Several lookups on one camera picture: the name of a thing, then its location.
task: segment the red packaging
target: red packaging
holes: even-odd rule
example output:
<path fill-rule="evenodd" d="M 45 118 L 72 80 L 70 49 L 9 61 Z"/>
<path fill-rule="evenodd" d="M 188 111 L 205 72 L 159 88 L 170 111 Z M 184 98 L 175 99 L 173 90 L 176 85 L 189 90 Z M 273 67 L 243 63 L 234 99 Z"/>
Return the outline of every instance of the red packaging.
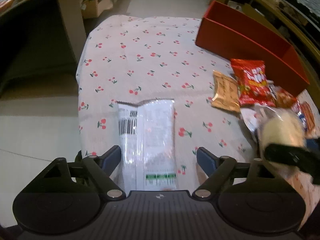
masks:
<path fill-rule="evenodd" d="M 275 103 L 267 84 L 262 60 L 231 59 L 231 67 L 238 79 L 240 105 L 273 106 Z"/>

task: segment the tile floor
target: tile floor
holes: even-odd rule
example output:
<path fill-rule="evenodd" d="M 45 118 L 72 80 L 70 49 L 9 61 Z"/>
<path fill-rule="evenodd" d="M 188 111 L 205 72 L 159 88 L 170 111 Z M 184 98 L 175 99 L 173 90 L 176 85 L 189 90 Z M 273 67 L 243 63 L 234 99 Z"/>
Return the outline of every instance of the tile floor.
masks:
<path fill-rule="evenodd" d="M 208 0 L 119 0 L 112 14 L 201 18 Z M 12 202 L 50 161 L 80 150 L 77 85 L 58 77 L 10 87 L 0 99 L 0 223 L 16 224 Z"/>

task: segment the red tray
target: red tray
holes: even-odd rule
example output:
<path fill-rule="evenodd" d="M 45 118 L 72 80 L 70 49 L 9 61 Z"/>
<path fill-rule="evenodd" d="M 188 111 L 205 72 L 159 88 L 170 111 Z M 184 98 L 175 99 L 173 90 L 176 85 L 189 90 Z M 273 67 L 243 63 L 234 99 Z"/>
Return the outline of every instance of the red tray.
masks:
<path fill-rule="evenodd" d="M 290 43 L 247 15 L 217 1 L 213 1 L 204 14 L 196 45 L 226 59 L 263 60 L 267 78 L 293 96 L 309 85 Z"/>

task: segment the cherry print tablecloth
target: cherry print tablecloth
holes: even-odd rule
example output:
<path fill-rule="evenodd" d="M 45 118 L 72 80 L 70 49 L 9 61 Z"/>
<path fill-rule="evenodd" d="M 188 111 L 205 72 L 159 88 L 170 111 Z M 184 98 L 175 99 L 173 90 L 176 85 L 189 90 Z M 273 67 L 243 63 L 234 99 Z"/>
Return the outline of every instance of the cherry print tablecloth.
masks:
<path fill-rule="evenodd" d="M 179 189 L 193 192 L 199 186 L 203 177 L 196 166 L 199 146 L 238 162 L 255 157 L 256 146 L 244 123 L 210 105 L 212 70 L 230 75 L 232 69 L 229 61 L 194 44 L 199 24 L 199 19 L 192 18 L 121 15 L 106 19 L 90 33 L 76 74 L 83 156 L 102 155 L 120 144 L 117 101 L 174 98 Z M 313 104 L 307 92 L 302 96 Z M 295 180 L 295 186 L 309 196 L 308 202 L 311 199 L 308 216 L 320 192 L 303 174 L 297 176 L 303 178 Z"/>

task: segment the plastic wrapper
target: plastic wrapper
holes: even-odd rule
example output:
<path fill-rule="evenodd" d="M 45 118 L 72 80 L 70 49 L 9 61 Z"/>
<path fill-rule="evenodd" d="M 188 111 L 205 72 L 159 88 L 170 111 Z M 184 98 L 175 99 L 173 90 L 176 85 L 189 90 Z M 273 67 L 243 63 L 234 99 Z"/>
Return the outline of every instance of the plastic wrapper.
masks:
<path fill-rule="evenodd" d="M 213 71 L 215 95 L 211 101 L 213 107 L 240 112 L 237 82 L 218 71 Z"/>
<path fill-rule="evenodd" d="M 251 108 L 242 107 L 241 109 L 241 117 L 249 129 L 252 139 L 255 142 L 257 141 L 257 127 L 258 127 L 258 120 L 257 120 L 257 113 Z"/>
<path fill-rule="evenodd" d="M 255 105 L 258 119 L 260 154 L 271 143 L 294 147 L 306 144 L 301 120 L 290 109 L 271 108 Z"/>
<path fill-rule="evenodd" d="M 121 188 L 127 194 L 131 190 L 177 189 L 173 100 L 118 102 L 118 107 Z"/>
<path fill-rule="evenodd" d="M 265 65 L 261 60 L 231 59 L 231 67 L 237 77 L 241 106 L 275 106 L 265 75 Z"/>

